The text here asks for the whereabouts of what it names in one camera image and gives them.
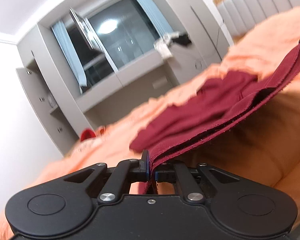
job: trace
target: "maroon garment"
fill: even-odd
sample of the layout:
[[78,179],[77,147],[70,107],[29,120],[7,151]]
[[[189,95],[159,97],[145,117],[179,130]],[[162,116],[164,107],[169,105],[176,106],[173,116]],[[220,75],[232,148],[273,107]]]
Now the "maroon garment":
[[227,131],[256,111],[300,72],[300,43],[275,72],[258,82],[246,72],[229,71],[224,79],[207,80],[197,96],[170,106],[138,133],[130,148],[149,150],[150,170]]

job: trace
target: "bed headboard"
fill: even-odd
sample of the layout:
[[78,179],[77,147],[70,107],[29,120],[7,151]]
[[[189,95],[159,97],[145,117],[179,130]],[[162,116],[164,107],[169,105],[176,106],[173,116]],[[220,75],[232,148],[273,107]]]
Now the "bed headboard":
[[232,37],[243,36],[269,16],[300,6],[300,0],[213,0]]

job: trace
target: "orange bedsheet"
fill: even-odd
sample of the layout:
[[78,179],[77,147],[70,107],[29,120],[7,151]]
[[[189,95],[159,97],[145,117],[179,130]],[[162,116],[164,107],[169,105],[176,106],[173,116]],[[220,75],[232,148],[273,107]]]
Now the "orange bedsheet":
[[[300,39],[300,7],[274,15],[257,25],[237,45],[229,49],[221,64],[213,64],[186,84],[158,99],[135,108],[129,115],[109,125],[106,132],[74,147],[69,157],[51,163],[30,186],[69,174],[97,162],[116,166],[124,159],[139,158],[129,150],[138,130],[167,106],[185,103],[211,77],[223,77],[229,69],[271,74]],[[240,176],[276,187],[297,203],[300,223],[300,73],[281,93],[231,131],[211,140],[200,149],[181,156],[188,165],[205,161]],[[168,192],[162,184],[160,192]],[[132,193],[137,192],[133,184]],[[0,239],[9,239],[11,229],[0,216]]]

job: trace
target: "blue curtain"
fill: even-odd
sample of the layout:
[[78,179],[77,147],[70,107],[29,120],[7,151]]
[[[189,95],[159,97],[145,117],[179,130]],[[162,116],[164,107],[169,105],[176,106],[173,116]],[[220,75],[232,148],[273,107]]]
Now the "blue curtain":
[[137,0],[142,9],[145,11],[158,34],[162,37],[165,33],[172,33],[173,29],[154,3],[153,0]]
[[63,54],[65,55],[70,68],[72,69],[73,74],[75,75],[79,85],[81,87],[87,86],[87,78],[84,73],[82,64],[79,60],[77,52],[74,49],[74,46],[70,40],[69,34],[66,30],[65,24],[63,21],[58,21],[55,25],[52,26],[52,31],[62,49]]

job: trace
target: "silver screw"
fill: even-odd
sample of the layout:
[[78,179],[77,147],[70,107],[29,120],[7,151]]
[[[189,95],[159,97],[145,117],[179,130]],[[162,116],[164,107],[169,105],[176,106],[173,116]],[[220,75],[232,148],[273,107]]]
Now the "silver screw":
[[200,193],[190,193],[187,198],[192,201],[199,201],[203,199],[203,195]]
[[155,200],[154,199],[148,199],[148,204],[155,204]]
[[100,195],[102,201],[112,201],[115,199],[115,195],[112,193],[103,193]]

